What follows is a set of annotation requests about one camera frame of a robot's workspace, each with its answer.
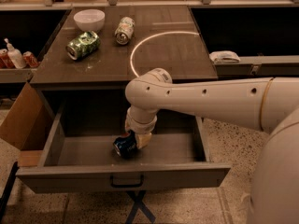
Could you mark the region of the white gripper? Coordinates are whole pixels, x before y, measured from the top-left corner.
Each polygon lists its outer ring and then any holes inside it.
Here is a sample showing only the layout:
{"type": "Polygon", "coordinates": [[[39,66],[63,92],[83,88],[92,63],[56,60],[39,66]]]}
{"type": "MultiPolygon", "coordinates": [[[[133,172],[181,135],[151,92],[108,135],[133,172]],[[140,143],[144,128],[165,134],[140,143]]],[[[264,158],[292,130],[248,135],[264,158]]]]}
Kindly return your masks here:
{"type": "Polygon", "coordinates": [[[134,120],[130,115],[126,116],[124,124],[125,132],[128,136],[134,136],[135,133],[137,133],[135,139],[138,149],[142,149],[149,144],[152,137],[151,132],[155,127],[156,121],[157,118],[154,118],[150,122],[140,123],[134,120]]]}

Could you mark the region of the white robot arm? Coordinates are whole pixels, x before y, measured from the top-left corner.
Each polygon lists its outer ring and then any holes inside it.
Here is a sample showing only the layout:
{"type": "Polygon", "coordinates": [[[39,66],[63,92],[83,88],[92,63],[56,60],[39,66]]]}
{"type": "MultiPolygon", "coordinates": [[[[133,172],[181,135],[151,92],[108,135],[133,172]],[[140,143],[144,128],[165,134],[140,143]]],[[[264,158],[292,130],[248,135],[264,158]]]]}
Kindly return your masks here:
{"type": "Polygon", "coordinates": [[[299,224],[299,78],[174,84],[162,68],[126,86],[126,127],[149,133],[167,109],[269,134],[251,184],[247,224],[299,224]]]}

